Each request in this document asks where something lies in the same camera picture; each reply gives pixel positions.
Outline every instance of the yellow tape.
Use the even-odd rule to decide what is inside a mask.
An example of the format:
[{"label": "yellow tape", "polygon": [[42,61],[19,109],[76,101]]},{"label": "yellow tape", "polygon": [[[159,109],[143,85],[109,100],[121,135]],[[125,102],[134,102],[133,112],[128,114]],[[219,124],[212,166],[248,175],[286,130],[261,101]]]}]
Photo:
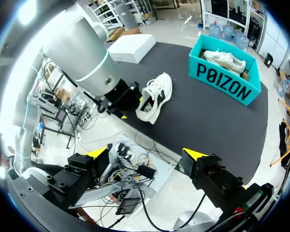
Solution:
[{"label": "yellow tape", "polygon": [[188,148],[183,148],[183,151],[186,151],[195,161],[197,160],[197,158],[200,158],[202,156],[208,156],[206,154],[203,154],[203,153],[197,152],[197,151],[193,151],[193,150],[190,150]]},{"label": "yellow tape", "polygon": [[88,153],[85,153],[83,155],[89,155],[91,157],[93,157],[93,159],[95,159],[96,157],[98,157],[103,151],[105,151],[106,147],[105,148],[101,148],[99,150],[96,150],[96,151],[91,151],[91,152],[88,152]]}]

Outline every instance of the teal shoe box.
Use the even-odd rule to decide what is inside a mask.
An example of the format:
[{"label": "teal shoe box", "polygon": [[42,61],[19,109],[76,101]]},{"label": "teal shoe box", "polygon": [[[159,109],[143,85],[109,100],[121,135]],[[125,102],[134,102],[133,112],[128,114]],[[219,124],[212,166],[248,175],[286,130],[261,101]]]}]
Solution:
[{"label": "teal shoe box", "polygon": [[[212,62],[199,58],[202,50],[230,52],[237,59],[246,61],[248,81]],[[243,105],[249,105],[260,93],[260,77],[257,61],[246,52],[222,40],[201,35],[189,53],[189,76],[202,81]]]}]

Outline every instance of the tiled floor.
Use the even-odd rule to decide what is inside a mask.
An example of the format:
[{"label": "tiled floor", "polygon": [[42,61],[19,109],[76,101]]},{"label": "tiled floor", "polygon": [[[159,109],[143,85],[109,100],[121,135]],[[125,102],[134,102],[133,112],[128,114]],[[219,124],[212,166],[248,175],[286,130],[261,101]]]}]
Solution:
[{"label": "tiled floor", "polygon": [[[151,26],[141,27],[141,31],[154,35],[157,42],[193,47],[200,34],[206,33],[206,31],[197,27],[198,22],[201,20],[200,12],[198,3],[181,4],[181,7],[176,10],[159,10],[158,16],[160,20]],[[263,64],[263,58],[251,48],[247,52],[257,60],[261,81],[268,89],[268,126],[264,149],[258,170],[249,184],[257,183],[262,185],[269,182],[274,187],[277,187],[282,181],[284,170],[279,165],[272,168],[269,165],[273,160],[279,158],[278,125],[286,117],[286,109],[277,101],[279,95],[275,87],[275,69],[273,67],[268,69]],[[76,151],[81,153],[104,147],[106,144],[113,142],[119,133],[125,133],[133,140],[136,132],[134,128],[123,123],[115,116],[99,117],[92,129],[82,132],[82,142],[76,143]],[[59,165],[66,164],[66,158],[73,152],[73,149],[65,149],[67,140],[65,136],[57,136],[54,133],[46,132],[45,146],[41,149],[41,156],[44,162]],[[152,147],[153,142],[140,133],[137,135],[137,141],[145,147]],[[158,145],[158,150],[179,158],[177,154],[160,145]],[[164,187],[147,204],[148,213],[157,226],[171,229],[183,212],[195,209],[202,195],[203,191],[196,191],[187,176],[174,171]],[[97,204],[104,205],[102,201],[91,202],[88,205]],[[100,218],[100,208],[86,208],[86,211],[95,220]],[[115,215],[115,211],[115,209],[112,209],[103,218],[105,227],[110,226],[119,218],[119,216]],[[207,197],[200,211],[207,213],[211,218],[217,218],[221,213]],[[131,220],[122,220],[121,223],[115,226],[115,229],[125,231],[154,230],[147,221],[143,210]]]}]

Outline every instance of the white sneaker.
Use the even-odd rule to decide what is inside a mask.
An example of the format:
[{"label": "white sneaker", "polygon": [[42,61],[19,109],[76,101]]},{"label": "white sneaker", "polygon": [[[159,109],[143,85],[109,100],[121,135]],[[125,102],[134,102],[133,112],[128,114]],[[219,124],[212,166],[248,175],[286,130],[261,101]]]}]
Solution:
[{"label": "white sneaker", "polygon": [[160,114],[160,109],[172,95],[172,80],[165,72],[156,79],[147,82],[142,89],[142,100],[136,109],[136,116],[144,121],[154,124]]},{"label": "white sneaker", "polygon": [[215,63],[221,67],[232,70],[241,74],[246,67],[246,61],[241,61],[233,56],[232,53],[205,51],[204,57],[206,60]]}]

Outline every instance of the black table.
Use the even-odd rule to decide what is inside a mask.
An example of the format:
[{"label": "black table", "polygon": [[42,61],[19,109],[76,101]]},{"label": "black table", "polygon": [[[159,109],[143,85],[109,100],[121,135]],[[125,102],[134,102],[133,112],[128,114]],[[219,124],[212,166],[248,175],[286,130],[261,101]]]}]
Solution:
[{"label": "black table", "polygon": [[267,88],[244,106],[228,95],[188,76],[191,48],[157,43],[139,64],[119,62],[123,79],[137,81],[140,89],[163,72],[173,81],[170,101],[154,125],[142,122],[134,111],[123,119],[173,152],[183,147],[223,159],[231,173],[249,182],[260,162],[268,116]]}]

